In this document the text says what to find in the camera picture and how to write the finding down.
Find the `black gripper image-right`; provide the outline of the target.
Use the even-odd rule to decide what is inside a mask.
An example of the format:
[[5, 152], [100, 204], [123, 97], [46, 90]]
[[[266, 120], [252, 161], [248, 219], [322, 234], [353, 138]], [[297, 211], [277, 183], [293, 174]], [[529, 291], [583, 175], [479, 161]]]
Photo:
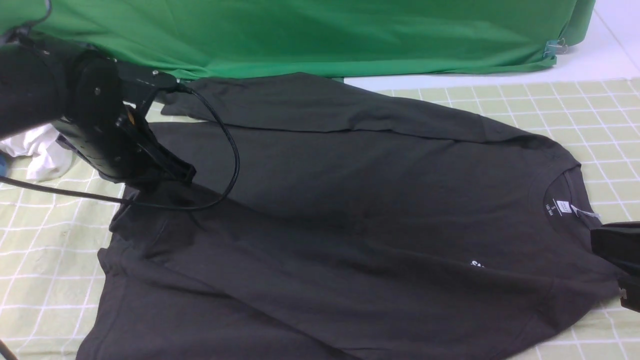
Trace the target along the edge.
[[622, 269], [618, 277], [621, 306], [640, 312], [640, 224], [615, 222], [590, 230], [595, 255]]

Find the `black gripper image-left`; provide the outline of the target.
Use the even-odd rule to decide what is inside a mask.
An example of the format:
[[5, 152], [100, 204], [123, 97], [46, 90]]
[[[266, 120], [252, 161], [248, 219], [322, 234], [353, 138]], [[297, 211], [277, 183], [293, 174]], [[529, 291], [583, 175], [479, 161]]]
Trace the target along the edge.
[[195, 167], [159, 144], [148, 121], [130, 105], [114, 118], [53, 121], [61, 142], [112, 183], [178, 182], [190, 186]]

